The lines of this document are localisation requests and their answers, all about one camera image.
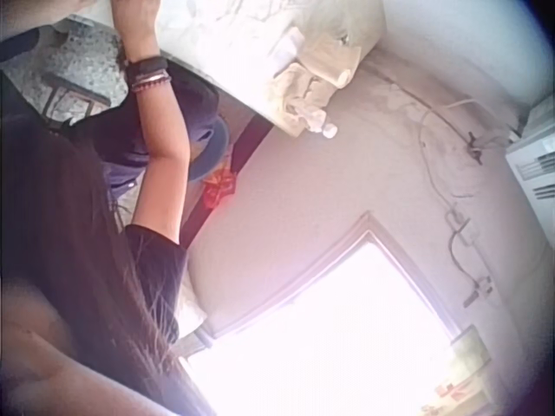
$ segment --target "window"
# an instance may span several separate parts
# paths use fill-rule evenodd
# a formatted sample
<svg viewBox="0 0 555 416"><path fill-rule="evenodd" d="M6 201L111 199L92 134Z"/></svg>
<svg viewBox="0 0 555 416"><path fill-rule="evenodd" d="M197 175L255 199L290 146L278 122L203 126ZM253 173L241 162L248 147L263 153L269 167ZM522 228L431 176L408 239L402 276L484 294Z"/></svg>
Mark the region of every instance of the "window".
<svg viewBox="0 0 555 416"><path fill-rule="evenodd" d="M189 358L221 416L415 415L445 374L441 321L365 242L291 302Z"/></svg>

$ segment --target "white wall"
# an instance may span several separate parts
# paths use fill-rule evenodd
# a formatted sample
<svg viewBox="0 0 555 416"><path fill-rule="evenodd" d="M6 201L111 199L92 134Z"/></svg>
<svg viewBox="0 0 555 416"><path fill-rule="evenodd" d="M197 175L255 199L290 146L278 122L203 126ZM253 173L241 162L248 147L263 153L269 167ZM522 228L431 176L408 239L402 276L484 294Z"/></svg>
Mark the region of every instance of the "white wall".
<svg viewBox="0 0 555 416"><path fill-rule="evenodd" d="M461 65L496 80L523 105L553 90L553 52L518 0L383 0L388 35L407 58L473 88Z"/></svg>
<svg viewBox="0 0 555 416"><path fill-rule="evenodd" d="M471 288L448 254L446 209L430 188L417 145L423 107L360 70L329 111L339 126L333 140L310 133L294 140L272 130L240 173L236 195L194 240L191 274L209 326L218 332L259 305L370 210L459 326L476 325L509 392L517 393L527 356L545 345L539 336L551 319L552 265L545 236L502 152L490 151L478 166L440 120L426 122L439 186L447 195L473 195L459 204L480 230L495 271L488 301L464 309ZM470 121L458 122L468 127ZM483 272L469 250L456 252L473 273Z"/></svg>

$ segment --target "granite floor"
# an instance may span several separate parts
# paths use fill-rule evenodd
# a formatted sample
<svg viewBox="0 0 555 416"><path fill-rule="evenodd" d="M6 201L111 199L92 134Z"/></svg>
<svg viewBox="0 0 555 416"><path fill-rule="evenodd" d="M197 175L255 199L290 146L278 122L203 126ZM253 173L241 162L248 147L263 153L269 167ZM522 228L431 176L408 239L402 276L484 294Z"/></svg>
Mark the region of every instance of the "granite floor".
<svg viewBox="0 0 555 416"><path fill-rule="evenodd" d="M5 62L4 73L39 112L51 92L42 80L47 72L104 95L110 99L112 107L117 106L127 94L127 85L116 60L117 36L103 28L71 21L64 21L59 29L69 33L62 46L52 47L41 40L32 51ZM52 101L49 117L76 121L85 115L86 107L84 101L61 91Z"/></svg>

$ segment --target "table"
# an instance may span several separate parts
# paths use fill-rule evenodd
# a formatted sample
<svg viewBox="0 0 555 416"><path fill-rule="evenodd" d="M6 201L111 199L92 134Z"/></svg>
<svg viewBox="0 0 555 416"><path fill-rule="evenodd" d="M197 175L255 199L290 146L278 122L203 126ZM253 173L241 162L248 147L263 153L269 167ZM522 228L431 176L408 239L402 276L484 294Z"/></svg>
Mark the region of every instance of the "table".
<svg viewBox="0 0 555 416"><path fill-rule="evenodd" d="M114 27L109 0L72 18ZM298 136L268 93L272 49L291 26L307 40L347 36L364 57L385 28L382 0L162 0L156 32L170 58Z"/></svg>

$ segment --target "air conditioner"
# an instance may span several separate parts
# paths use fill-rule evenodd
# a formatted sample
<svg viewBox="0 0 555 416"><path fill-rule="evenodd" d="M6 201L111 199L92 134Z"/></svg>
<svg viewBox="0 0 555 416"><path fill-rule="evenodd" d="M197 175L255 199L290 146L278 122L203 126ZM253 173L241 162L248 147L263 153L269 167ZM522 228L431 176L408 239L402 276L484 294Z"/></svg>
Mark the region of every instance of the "air conditioner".
<svg viewBox="0 0 555 416"><path fill-rule="evenodd" d="M555 248L555 107L553 95L531 112L522 139L507 149L506 159L539 223Z"/></svg>

